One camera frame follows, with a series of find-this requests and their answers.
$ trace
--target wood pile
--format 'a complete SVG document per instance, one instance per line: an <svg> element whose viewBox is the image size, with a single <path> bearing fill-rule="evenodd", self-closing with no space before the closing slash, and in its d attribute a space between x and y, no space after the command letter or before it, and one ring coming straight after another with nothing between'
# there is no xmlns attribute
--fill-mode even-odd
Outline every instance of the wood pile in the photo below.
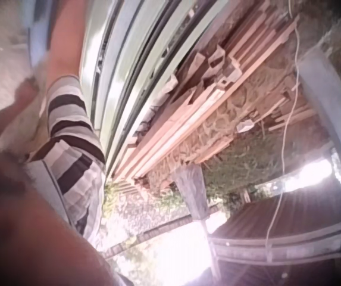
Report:
<svg viewBox="0 0 341 286"><path fill-rule="evenodd" d="M286 121L292 111L293 103L296 96L296 78L288 76L272 93L264 97L264 99L256 104L255 123L264 120L270 116L275 125L268 128L269 131L277 130L285 126ZM307 119L316 112L311 109L304 96L299 92L296 107L289 120L289 124L300 122Z"/></svg>
<svg viewBox="0 0 341 286"><path fill-rule="evenodd" d="M269 0L263 0L253 8L223 48L217 46L209 58L197 53L186 71L187 76L169 96L160 109L161 113L156 114L148 133L120 163L114 180L139 178L153 169L227 100L277 47L288 40L298 18L278 18ZM262 116L272 113L269 105L272 109L284 102L280 96L272 99L272 103L267 103L261 110ZM210 158L225 148L230 140L232 138L226 138L214 144L197 161L201 163Z"/></svg>

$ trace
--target cable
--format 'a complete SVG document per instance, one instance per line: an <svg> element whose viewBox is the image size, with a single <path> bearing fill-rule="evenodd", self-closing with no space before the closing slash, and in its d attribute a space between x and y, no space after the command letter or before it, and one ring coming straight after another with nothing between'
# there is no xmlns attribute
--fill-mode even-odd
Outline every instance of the cable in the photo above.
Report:
<svg viewBox="0 0 341 286"><path fill-rule="evenodd" d="M291 19L293 19L291 0L288 0L288 9L289 9L289 17ZM293 102L293 105L292 105L292 109L291 109L291 111L290 111L290 113L288 115L287 121L285 123L284 134L283 134L283 145L281 147L281 165L282 165L282 169L283 169L283 175L285 175L284 149L285 149L285 141L286 141L286 135L287 135L287 128L288 128L288 124L290 122L290 118L292 117L293 112L294 112L294 110L296 108L297 97L298 97L298 94L299 94L298 91L299 91L300 71L299 71L299 67L297 65L297 59L298 59L299 48L300 48L300 34L299 34L298 29L297 29L297 25L295 27L295 33L296 33L296 39L297 39L296 53L295 53L295 66L296 66L296 86L295 86L295 91L296 91L296 95L295 95L295 101ZM277 206L276 206L275 212L274 212L272 220L271 220L271 223L270 223L270 225L268 227L268 230L267 230L267 236L265 238L265 250L266 250L267 253L268 253L268 240L269 240L269 237L270 237L270 232L272 230L272 227L273 227L273 224L275 222L276 216L277 216L277 214L279 212L281 201L283 199L283 193L284 192L283 192L283 189L282 189L281 193L280 193L279 201L277 202Z"/></svg>

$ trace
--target hand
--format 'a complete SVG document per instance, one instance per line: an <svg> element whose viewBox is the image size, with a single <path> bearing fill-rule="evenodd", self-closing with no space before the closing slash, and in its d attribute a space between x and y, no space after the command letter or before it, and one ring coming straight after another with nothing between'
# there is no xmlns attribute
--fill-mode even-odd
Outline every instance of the hand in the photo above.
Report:
<svg viewBox="0 0 341 286"><path fill-rule="evenodd" d="M33 77L25 79L15 90L14 104L21 108L27 107L37 97L39 88Z"/></svg>

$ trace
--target striped shirt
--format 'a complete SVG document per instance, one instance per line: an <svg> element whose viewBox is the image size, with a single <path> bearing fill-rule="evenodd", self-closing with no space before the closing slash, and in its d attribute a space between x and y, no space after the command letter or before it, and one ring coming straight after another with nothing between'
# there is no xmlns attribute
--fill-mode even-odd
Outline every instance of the striped shirt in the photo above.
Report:
<svg viewBox="0 0 341 286"><path fill-rule="evenodd" d="M87 116L79 80L61 77L47 96L50 139L31 155L27 169L52 206L51 198L60 196L53 201L62 201L65 220L92 244L102 216L105 157Z"/></svg>

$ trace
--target corrugated roof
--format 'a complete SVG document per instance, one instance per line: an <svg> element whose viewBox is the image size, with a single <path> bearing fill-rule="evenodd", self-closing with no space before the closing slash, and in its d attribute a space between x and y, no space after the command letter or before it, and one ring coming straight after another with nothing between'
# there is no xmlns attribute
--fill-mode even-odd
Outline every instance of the corrugated roof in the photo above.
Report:
<svg viewBox="0 0 341 286"><path fill-rule="evenodd" d="M211 236L229 239L264 239L279 195L245 204ZM341 185L329 177L318 185L283 194L270 238L303 234L341 222Z"/></svg>
<svg viewBox="0 0 341 286"><path fill-rule="evenodd" d="M211 236L264 239L280 196L245 204ZM316 231L341 222L341 185L334 178L283 194L270 238ZM334 259L286 266L219 261L222 285L332 285L341 278Z"/></svg>

